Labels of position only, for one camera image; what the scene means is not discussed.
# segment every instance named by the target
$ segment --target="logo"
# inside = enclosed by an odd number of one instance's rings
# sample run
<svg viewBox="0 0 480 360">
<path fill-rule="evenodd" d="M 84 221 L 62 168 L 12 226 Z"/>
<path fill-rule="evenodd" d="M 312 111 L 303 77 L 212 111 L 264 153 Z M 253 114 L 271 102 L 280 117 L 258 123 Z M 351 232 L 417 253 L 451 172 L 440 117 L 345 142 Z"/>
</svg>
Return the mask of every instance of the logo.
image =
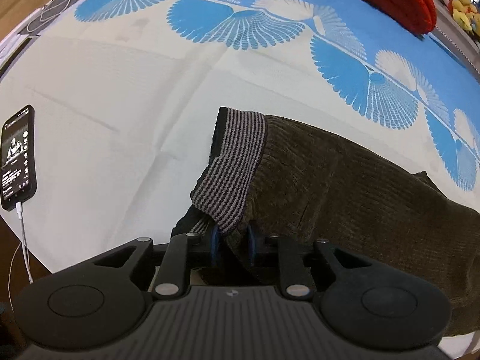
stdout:
<svg viewBox="0 0 480 360">
<path fill-rule="evenodd" d="M 230 291 L 227 291 L 226 294 L 229 297 L 233 298 L 233 297 L 236 297 L 239 294 L 239 292 L 236 289 L 231 289 Z"/>
</svg>

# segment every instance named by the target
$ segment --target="circular pad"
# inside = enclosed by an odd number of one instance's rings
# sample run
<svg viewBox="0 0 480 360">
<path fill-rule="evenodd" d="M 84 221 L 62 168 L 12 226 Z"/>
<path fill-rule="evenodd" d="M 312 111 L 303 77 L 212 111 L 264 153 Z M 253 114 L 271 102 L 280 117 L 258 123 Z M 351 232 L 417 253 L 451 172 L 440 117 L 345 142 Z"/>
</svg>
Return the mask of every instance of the circular pad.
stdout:
<svg viewBox="0 0 480 360">
<path fill-rule="evenodd" d="M 406 317 L 417 308 L 411 293 L 394 287 L 372 288 L 363 294 L 362 303 L 372 314 L 387 318 Z"/>
<path fill-rule="evenodd" d="M 49 298 L 50 309 L 62 317 L 85 317 L 97 311 L 105 297 L 89 286 L 66 286 L 56 290 Z"/>
</svg>

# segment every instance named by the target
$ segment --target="white charging cable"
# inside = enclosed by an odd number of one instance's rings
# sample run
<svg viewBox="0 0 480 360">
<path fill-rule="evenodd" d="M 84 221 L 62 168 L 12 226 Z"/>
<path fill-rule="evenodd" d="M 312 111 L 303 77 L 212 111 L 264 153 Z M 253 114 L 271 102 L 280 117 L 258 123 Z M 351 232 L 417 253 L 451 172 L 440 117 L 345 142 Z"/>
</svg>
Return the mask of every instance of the white charging cable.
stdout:
<svg viewBox="0 0 480 360">
<path fill-rule="evenodd" d="M 27 32 L 28 32 L 28 33 L 35 32 L 35 31 L 37 31 L 40 27 L 44 26 L 45 24 L 50 23 L 52 20 L 54 20 L 56 17 L 58 17 L 60 14 L 62 14 L 62 13 L 70 6 L 71 1 L 72 1 L 72 0 L 63 0 L 62 2 L 56 4 L 56 5 L 52 6 L 52 7 L 50 7 L 50 6 L 47 7 L 47 5 L 45 5 L 45 6 L 43 7 L 42 12 L 40 12 L 40 16 L 36 16 L 32 21 L 30 21 L 30 23 L 28 23 L 28 25 L 27 25 L 27 27 L 26 27 Z M 47 17 L 46 19 L 43 19 L 43 15 L 44 15 L 44 14 L 46 14 L 47 12 L 51 11 L 52 9 L 54 9 L 54 8 L 56 8 L 56 7 L 59 7 L 60 5 L 64 4 L 65 2 L 67 2 L 67 4 L 63 7 L 63 9 L 62 9 L 60 12 L 58 12 L 58 13 L 50 16 L 50 17 Z M 35 28 L 31 29 L 31 28 L 30 28 L 30 25 L 31 25 L 35 20 L 37 20 L 37 18 L 39 18 L 40 24 L 37 25 Z"/>
<path fill-rule="evenodd" d="M 30 273 L 30 257 L 28 256 L 28 247 L 27 247 L 27 240 L 25 237 L 25 224 L 23 223 L 23 205 L 22 202 L 17 202 L 16 206 L 18 219 L 20 219 L 20 224 L 22 226 L 22 251 L 23 251 L 23 261 L 25 262 L 25 268 L 27 269 L 28 273 L 28 280 L 30 284 L 33 283 L 32 274 Z"/>
<path fill-rule="evenodd" d="M 15 259 L 15 255 L 17 254 L 18 252 L 18 249 L 20 249 L 20 245 L 22 243 L 20 242 L 17 246 L 17 249 L 15 249 L 15 252 L 13 252 L 13 256 L 11 257 L 11 261 L 10 261 L 10 270 L 8 271 L 8 299 L 10 301 L 10 307 L 11 307 L 11 311 L 14 311 L 14 305 L 12 304 L 11 302 L 11 295 L 10 295 L 10 279 L 11 279 L 11 268 L 13 267 L 14 265 L 14 259 Z"/>
</svg>

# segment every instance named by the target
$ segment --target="phone screen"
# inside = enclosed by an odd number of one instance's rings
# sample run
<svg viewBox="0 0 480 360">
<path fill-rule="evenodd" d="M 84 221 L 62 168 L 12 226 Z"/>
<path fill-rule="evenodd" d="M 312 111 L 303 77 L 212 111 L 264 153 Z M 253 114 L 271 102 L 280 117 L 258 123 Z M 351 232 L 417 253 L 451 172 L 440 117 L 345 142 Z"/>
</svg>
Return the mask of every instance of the phone screen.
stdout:
<svg viewBox="0 0 480 360">
<path fill-rule="evenodd" d="M 2 199 L 29 187 L 29 108 L 19 112 L 4 126 L 1 135 L 1 184 Z"/>
</svg>

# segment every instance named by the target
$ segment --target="smartphone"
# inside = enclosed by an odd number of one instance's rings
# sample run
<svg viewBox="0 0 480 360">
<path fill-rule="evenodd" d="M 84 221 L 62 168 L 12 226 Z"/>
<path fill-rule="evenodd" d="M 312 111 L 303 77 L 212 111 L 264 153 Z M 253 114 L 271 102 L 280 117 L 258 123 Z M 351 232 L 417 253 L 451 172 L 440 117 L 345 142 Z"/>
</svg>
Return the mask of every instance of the smartphone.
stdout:
<svg viewBox="0 0 480 360">
<path fill-rule="evenodd" d="M 1 131 L 1 206 L 13 210 L 17 202 L 30 199 L 37 190 L 34 159 L 34 116 L 31 105 L 21 109 Z"/>
</svg>

